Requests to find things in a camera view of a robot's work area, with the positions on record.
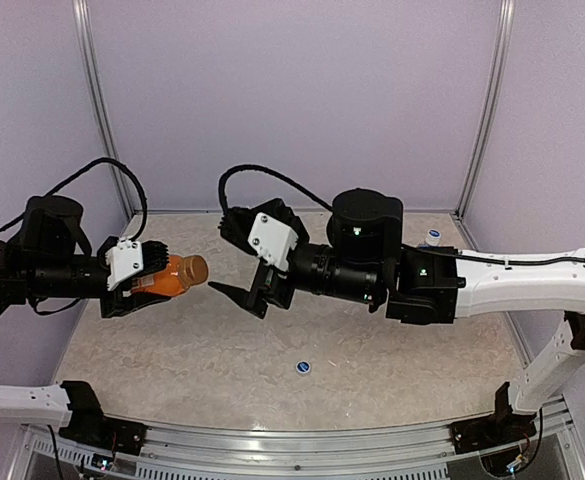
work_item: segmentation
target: black cable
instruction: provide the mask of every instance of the black cable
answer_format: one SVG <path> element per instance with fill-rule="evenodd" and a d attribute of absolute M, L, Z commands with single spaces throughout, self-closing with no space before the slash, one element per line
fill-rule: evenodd
<path fill-rule="evenodd" d="M 143 185 L 141 185 L 141 182 L 136 177 L 136 175 L 134 175 L 134 173 L 132 173 L 132 170 L 130 170 L 124 163 L 121 163 L 118 160 L 115 160 L 114 158 L 108 158 L 108 157 L 102 157 L 102 158 L 97 158 L 96 160 L 92 160 L 85 167 L 79 169 L 76 173 L 70 175 L 68 178 L 66 178 L 62 182 L 58 183 L 57 185 L 55 185 L 44 196 L 47 197 L 49 195 L 54 195 L 55 193 L 60 191 L 62 188 L 69 185 L 77 178 L 79 178 L 81 175 L 84 175 L 85 173 L 87 173 L 89 170 L 96 167 L 97 165 L 101 165 L 104 163 L 107 163 L 109 165 L 112 165 L 113 167 L 118 168 L 126 177 L 128 177 L 130 179 L 130 181 L 132 182 L 132 184 L 134 185 L 136 192 L 139 196 L 139 200 L 141 202 L 142 218 L 141 218 L 141 225 L 139 226 L 139 229 L 132 236 L 132 241 L 134 241 L 141 236 L 141 233 L 143 233 L 143 230 L 145 229 L 145 225 L 146 225 L 147 219 L 148 219 L 148 201 L 147 201 L 147 198 L 145 196 L 145 191 L 143 190 Z M 0 233 L 5 232 L 7 229 L 9 229 L 9 228 L 13 227 L 14 225 L 16 225 L 17 223 L 19 223 L 21 220 L 23 220 L 24 215 L 25 214 L 22 213 L 18 217 L 10 220 L 8 223 L 6 223 L 2 227 L 0 227 Z"/>
<path fill-rule="evenodd" d="M 61 308 L 57 308 L 56 310 L 39 310 L 38 308 L 39 308 L 40 301 L 31 303 L 30 306 L 32 307 L 32 310 L 34 310 L 34 313 L 36 313 L 37 315 L 39 315 L 41 317 L 47 317 L 48 315 L 54 315 L 55 313 L 65 312 L 66 310 L 69 310 L 72 307 L 75 307 L 76 305 L 78 305 L 81 300 L 83 300 L 83 299 L 82 298 L 75 298 L 67 305 L 62 306 Z"/>
<path fill-rule="evenodd" d="M 421 253 L 426 253 L 428 255 L 434 255 L 437 257 L 447 257 L 447 258 L 454 258 L 456 260 L 468 260 L 470 262 L 478 262 L 478 263 L 489 263 L 492 265 L 508 265 L 513 267 L 542 267 L 545 265 L 553 265 L 555 263 L 561 262 L 574 262 L 574 263 L 585 263 L 584 257 L 554 257 L 554 258 L 546 258 L 544 260 L 509 260 L 506 261 L 502 258 L 489 258 L 489 257 L 475 257 L 473 255 L 463 255 L 458 253 L 445 253 L 439 252 L 437 250 L 428 249 L 428 248 L 419 248 L 413 247 L 412 245 L 402 244 L 402 248 L 405 250 L 411 250 Z"/>
<path fill-rule="evenodd" d="M 278 178 L 282 182 L 285 182 L 288 185 L 290 185 L 291 187 L 296 188 L 299 192 L 303 193 L 306 197 L 310 198 L 313 202 L 319 204 L 320 206 L 325 208 L 327 211 L 329 211 L 329 212 L 332 211 L 332 206 L 328 202 L 321 199 L 318 195 L 315 195 L 314 193 L 309 191 L 307 188 L 305 188 L 304 186 L 295 182 L 291 178 L 283 175 L 282 173 L 279 173 L 279 172 L 272 170 L 271 168 L 268 168 L 268 167 L 263 167 L 261 165 L 243 164 L 243 165 L 236 165 L 236 166 L 228 169 L 223 175 L 221 175 L 221 178 L 219 178 L 219 204 L 221 204 L 221 210 L 223 211 L 223 215 L 226 215 L 228 213 L 228 210 L 229 210 L 228 197 L 225 194 L 225 185 L 228 182 L 228 179 L 232 175 L 239 173 L 239 172 L 245 172 L 245 171 L 261 172 L 261 173 L 265 173 L 267 175 L 270 175 L 274 178 Z"/>
<path fill-rule="evenodd" d="M 54 449 L 54 460 L 56 462 L 56 471 L 59 474 L 59 479 L 64 480 L 63 478 L 63 470 L 61 470 L 61 460 L 59 459 L 59 448 L 56 444 L 56 435 L 54 434 L 54 429 L 48 425 L 48 430 L 50 430 L 50 435 L 52 436 L 52 448 Z"/>

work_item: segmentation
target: beige table surface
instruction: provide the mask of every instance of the beige table surface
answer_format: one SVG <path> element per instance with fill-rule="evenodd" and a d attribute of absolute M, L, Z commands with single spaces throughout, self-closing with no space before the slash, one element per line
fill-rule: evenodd
<path fill-rule="evenodd" d="M 314 243 L 328 214 L 304 213 Z M 145 239 L 203 255 L 210 279 L 250 287 L 256 260 L 223 241 L 220 215 L 152 215 Z M 137 225 L 135 218 L 132 225 Z M 430 228 L 463 246 L 445 214 L 406 214 L 404 241 Z M 305 292 L 260 320 L 207 286 L 117 319 L 90 301 L 57 373 L 86 380 L 106 413 L 184 426 L 267 430 L 372 428 L 489 411 L 519 366 L 500 315 L 402 325 L 364 305 Z M 308 375 L 295 372 L 301 360 Z"/>

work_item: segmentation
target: lavender wall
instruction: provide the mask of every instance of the lavender wall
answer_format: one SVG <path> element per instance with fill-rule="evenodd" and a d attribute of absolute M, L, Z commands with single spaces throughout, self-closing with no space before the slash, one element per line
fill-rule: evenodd
<path fill-rule="evenodd" d="M 327 199 L 358 185 L 451 210 L 499 4 L 92 0 L 90 12 L 119 154 L 152 208 L 218 208 L 219 175 L 251 162 Z M 308 204 L 258 174 L 229 193 Z"/>
<path fill-rule="evenodd" d="M 0 225 L 102 154 L 69 1 L 0 1 Z M 85 206 L 93 244 L 124 219 L 106 168 L 65 191 Z M 12 307 L 0 319 L 0 383 L 50 381 L 78 309 L 37 317 Z M 0 426 L 0 475 L 15 428 Z"/>
<path fill-rule="evenodd" d="M 467 222 L 483 249 L 585 245 L 585 2 L 517 1 L 502 95 Z M 517 320 L 537 353 L 560 315 Z M 585 443 L 585 368 L 565 396 Z"/>

